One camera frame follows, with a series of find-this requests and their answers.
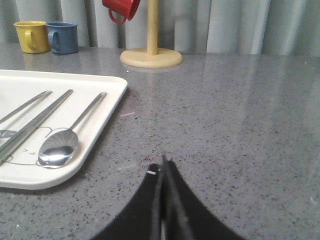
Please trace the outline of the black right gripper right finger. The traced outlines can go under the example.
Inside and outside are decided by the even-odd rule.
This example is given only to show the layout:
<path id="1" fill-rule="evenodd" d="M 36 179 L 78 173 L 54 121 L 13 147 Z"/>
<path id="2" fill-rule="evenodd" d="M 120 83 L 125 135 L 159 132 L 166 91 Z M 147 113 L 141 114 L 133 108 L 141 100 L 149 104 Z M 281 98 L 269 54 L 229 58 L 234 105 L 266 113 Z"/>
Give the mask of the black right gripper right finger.
<path id="1" fill-rule="evenodd" d="M 162 204 L 167 240 L 242 240 L 192 192 L 176 164 L 162 156 Z"/>

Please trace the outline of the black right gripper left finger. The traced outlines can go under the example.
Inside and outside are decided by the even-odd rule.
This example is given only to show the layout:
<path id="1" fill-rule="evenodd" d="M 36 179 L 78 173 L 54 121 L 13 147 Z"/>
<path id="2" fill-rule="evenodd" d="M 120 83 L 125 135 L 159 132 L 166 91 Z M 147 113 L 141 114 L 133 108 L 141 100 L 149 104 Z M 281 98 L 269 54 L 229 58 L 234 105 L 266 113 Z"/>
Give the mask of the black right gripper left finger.
<path id="1" fill-rule="evenodd" d="M 150 164 L 128 204 L 94 240 L 160 240 L 162 176 L 157 164 Z"/>

